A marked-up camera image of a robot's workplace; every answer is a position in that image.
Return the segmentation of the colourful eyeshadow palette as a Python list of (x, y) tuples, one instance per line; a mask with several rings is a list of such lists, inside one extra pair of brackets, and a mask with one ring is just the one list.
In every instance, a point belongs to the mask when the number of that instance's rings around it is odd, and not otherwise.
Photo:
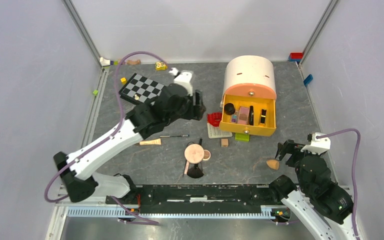
[(234, 114), (232, 114), (231, 118), (230, 118), (230, 122), (233, 124), (237, 124), (238, 123), (238, 115), (239, 115), (238, 112), (235, 112)]

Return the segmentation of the red plastic arch toy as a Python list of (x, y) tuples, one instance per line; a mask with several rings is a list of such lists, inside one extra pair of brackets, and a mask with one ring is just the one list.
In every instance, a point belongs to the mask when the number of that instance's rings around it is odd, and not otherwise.
[(206, 115), (207, 122), (213, 127), (219, 127), (223, 114), (221, 112), (208, 113)]

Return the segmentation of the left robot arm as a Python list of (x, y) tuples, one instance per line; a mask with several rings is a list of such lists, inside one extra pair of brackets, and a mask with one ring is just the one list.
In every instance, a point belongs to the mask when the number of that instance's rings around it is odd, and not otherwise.
[(200, 121), (203, 118), (206, 108), (202, 92), (193, 89), (193, 72), (172, 68), (170, 74), (174, 76), (173, 83), (160, 95), (136, 105), (107, 133), (75, 152), (60, 151), (54, 155), (67, 198), (72, 203), (106, 196), (119, 198), (125, 204), (133, 203), (137, 190), (129, 176), (104, 175), (97, 173), (97, 169), (178, 119)]

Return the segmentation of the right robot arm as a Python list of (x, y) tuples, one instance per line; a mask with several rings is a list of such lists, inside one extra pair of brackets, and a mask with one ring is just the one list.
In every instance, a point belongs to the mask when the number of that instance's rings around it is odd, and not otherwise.
[(330, 134), (315, 132), (308, 144), (288, 139), (278, 143), (275, 157), (290, 157), (286, 165), (294, 168), (298, 184), (281, 175), (269, 184), (269, 199), (283, 204), (318, 240), (358, 240), (355, 191), (350, 195), (331, 179), (323, 154), (331, 148)]

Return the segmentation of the small black round jar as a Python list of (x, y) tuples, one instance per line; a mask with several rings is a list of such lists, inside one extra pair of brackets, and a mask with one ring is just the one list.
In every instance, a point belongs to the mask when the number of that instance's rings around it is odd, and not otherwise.
[(235, 109), (235, 106), (233, 103), (229, 102), (229, 103), (226, 103), (224, 106), (223, 106), (223, 111), (231, 116), (233, 115), (235, 112), (236, 112), (236, 109)]

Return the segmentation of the round drawer organizer box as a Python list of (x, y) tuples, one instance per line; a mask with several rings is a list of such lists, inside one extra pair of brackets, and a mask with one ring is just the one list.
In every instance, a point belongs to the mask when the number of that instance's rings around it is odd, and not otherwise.
[[(276, 81), (273, 63), (265, 57), (243, 55), (232, 59), (225, 69), (222, 90), (221, 130), (254, 136), (270, 137), (276, 125)], [(240, 106), (254, 107), (254, 125), (231, 123), (231, 115), (224, 112), (224, 105), (233, 103), (236, 112)], [(267, 125), (259, 125), (260, 113), (267, 109)]]

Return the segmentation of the black mascara tube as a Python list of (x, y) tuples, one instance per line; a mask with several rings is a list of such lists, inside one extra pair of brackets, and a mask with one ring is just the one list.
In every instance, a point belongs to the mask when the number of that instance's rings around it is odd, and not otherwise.
[(253, 126), (254, 125), (254, 106), (251, 105), (249, 107), (249, 114), (248, 114), (248, 124), (250, 126)]

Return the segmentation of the black gold lipstick case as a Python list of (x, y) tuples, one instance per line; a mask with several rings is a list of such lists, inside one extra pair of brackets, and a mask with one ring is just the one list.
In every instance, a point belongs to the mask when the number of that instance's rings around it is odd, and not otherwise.
[(259, 117), (259, 125), (266, 126), (267, 125), (267, 109), (262, 109)]

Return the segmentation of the round pink powder compact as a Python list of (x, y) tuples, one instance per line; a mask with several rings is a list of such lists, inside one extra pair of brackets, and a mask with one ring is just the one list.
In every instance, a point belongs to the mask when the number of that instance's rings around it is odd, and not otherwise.
[(190, 164), (199, 164), (202, 161), (208, 161), (211, 158), (211, 153), (201, 145), (194, 143), (186, 147), (184, 157)]

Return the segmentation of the beige concealer tube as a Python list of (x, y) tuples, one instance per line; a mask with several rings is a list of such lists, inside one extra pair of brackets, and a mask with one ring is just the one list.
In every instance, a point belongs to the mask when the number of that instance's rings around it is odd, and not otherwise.
[(152, 140), (143, 140), (139, 142), (140, 146), (150, 146), (150, 145), (161, 145), (162, 140), (160, 138), (152, 139)]

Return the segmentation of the pink blush palette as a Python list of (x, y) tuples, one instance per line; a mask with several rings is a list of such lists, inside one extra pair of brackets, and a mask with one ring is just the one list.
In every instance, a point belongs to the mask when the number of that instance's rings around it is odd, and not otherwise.
[(238, 111), (237, 123), (240, 125), (249, 124), (250, 108), (246, 106), (240, 106)]

